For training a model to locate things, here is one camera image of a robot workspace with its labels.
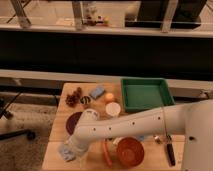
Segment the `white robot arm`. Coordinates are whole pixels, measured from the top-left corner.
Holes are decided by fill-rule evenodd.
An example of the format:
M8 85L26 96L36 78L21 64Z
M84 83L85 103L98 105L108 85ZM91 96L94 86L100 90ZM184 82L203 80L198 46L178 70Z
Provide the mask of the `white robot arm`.
M94 109L83 111L68 139L75 156L105 138L176 134L185 136L182 171L213 171L213 100L158 107L100 120Z

